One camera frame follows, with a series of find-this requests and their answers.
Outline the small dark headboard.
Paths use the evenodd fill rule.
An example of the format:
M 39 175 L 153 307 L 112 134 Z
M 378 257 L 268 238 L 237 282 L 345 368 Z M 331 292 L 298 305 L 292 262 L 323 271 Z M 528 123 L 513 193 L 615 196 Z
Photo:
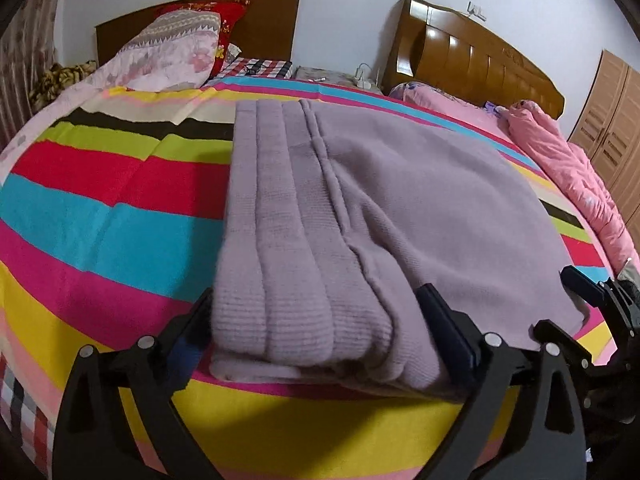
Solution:
M 148 6 L 96 25 L 96 58 L 104 65 L 129 40 L 152 23 L 164 6 L 188 2 L 233 0 L 175 0 Z M 248 0 L 250 5 L 231 33 L 231 42 L 249 58 L 289 60 L 292 56 L 300 0 Z

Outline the floral pink quilt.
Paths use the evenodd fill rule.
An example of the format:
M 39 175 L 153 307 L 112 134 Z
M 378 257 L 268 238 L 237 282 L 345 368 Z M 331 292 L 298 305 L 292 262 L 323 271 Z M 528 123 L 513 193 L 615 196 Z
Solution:
M 106 89 L 160 92 L 201 87 L 214 67 L 220 31 L 216 12 L 180 9 L 161 15 L 114 58 L 26 122 L 1 153 L 1 179 L 9 177 L 44 130 Z

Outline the white power strip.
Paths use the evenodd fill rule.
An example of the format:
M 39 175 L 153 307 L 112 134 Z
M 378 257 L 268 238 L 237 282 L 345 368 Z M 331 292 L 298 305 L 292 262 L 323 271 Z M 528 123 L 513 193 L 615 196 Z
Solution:
M 371 89 L 374 86 L 374 83 L 370 81 L 370 79 L 363 74 L 358 74 L 355 76 L 356 86 L 360 89 Z

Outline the large wooden headboard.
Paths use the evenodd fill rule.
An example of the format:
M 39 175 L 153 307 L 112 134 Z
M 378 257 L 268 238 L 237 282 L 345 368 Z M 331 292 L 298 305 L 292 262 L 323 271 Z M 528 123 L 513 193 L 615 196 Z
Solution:
M 404 0 L 380 88 L 419 81 L 465 102 L 536 102 L 559 118 L 565 99 L 553 81 L 502 38 L 462 13 Z

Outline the red embroidered pillow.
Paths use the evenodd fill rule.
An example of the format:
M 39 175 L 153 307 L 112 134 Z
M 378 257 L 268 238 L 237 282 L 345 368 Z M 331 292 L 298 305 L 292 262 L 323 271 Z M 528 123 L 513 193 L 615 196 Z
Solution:
M 177 11 L 192 10 L 200 12 L 215 12 L 220 15 L 220 33 L 218 46 L 215 52 L 215 63 L 210 76 L 217 76 L 224 67 L 224 60 L 227 57 L 228 47 L 230 44 L 231 33 L 235 24 L 246 14 L 250 7 L 250 0 L 224 0 L 224 1 L 187 1 L 183 3 L 169 3 L 161 6 L 154 12 L 154 16 L 158 18 L 160 15 Z

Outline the rainbow striped blanket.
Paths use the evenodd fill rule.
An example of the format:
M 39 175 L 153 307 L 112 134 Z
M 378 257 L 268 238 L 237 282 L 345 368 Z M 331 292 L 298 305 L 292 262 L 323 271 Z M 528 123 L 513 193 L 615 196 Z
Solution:
M 494 148 L 544 202 L 572 261 L 611 274 L 588 223 L 507 136 L 385 96 L 233 77 L 204 90 L 104 90 L 44 130 L 1 188 L 1 418 L 49 478 L 78 350 L 126 349 L 186 312 L 213 279 L 235 105 L 308 99 L 382 110 Z M 456 404 L 337 385 L 238 384 L 206 366 L 175 398 L 229 479 L 409 479 Z

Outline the yellow brown patterned blanket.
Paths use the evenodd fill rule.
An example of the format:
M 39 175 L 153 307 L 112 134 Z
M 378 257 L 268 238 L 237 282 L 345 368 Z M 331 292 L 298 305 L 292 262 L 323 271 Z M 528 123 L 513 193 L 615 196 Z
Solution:
M 67 88 L 92 75 L 98 68 L 96 60 L 73 66 L 54 63 L 35 83 L 28 100 L 32 114 L 54 102 Z

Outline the pink crumpled quilt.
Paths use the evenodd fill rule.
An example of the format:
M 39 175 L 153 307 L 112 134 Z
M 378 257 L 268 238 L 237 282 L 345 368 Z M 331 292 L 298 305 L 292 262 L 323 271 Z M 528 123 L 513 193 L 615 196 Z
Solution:
M 613 270 L 639 255 L 616 203 L 585 151 L 567 141 L 558 122 L 533 101 L 499 106 L 514 143 L 542 169 L 587 220 Z

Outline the wooden wardrobe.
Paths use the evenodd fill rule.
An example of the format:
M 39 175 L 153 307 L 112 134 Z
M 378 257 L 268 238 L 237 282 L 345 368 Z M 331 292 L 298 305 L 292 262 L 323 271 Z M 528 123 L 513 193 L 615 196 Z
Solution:
M 570 135 L 608 188 L 639 241 L 640 74 L 604 50 L 582 114 Z

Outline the floral pleated curtain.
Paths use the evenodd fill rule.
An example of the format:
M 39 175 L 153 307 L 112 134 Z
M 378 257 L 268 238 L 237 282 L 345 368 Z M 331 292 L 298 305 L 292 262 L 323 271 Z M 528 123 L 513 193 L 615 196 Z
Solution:
M 29 93 L 55 61 L 58 0 L 23 0 L 1 35 L 1 148 L 29 118 Z

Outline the purple sweatpants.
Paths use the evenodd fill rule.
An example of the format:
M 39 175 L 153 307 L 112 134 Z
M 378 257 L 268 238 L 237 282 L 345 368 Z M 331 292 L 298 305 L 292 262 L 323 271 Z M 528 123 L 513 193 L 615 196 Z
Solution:
M 226 382 L 338 382 L 455 396 L 416 291 L 533 349 L 588 310 L 528 181 L 479 140 L 317 101 L 235 109 L 209 369 Z

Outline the wall switch plate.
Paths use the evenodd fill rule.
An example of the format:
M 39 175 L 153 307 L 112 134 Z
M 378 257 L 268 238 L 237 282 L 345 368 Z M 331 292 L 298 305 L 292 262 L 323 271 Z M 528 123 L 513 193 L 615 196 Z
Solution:
M 482 22 L 487 20 L 482 8 L 478 4 L 472 1 L 468 2 L 468 6 L 466 7 L 466 13 L 469 16 L 472 16 L 473 18 L 477 18 Z

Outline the nightstand with floral cover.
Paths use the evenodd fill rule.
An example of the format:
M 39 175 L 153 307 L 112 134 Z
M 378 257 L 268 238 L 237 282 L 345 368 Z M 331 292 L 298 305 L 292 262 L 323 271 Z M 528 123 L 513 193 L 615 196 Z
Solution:
M 366 73 L 363 70 L 358 70 L 358 72 L 353 75 L 338 72 L 337 70 L 325 70 L 324 68 L 298 66 L 296 68 L 294 78 L 307 82 L 316 82 L 317 84 L 332 84 L 332 86 L 356 88 L 359 90 L 378 94 L 379 96 L 382 94 L 380 88 L 378 88 L 375 82 L 371 79 L 370 80 L 374 83 L 374 86 L 371 89 L 358 88 L 356 86 L 355 79 L 355 76 L 358 74 L 363 74 L 364 76 L 366 76 Z

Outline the plaid bed sheet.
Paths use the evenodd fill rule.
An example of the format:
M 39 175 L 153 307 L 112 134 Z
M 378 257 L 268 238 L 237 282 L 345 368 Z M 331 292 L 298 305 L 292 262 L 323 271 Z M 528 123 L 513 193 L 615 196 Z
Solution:
M 226 77 L 262 77 L 291 79 L 295 66 L 292 61 L 267 60 L 266 58 L 242 58 L 239 56 L 212 79 Z

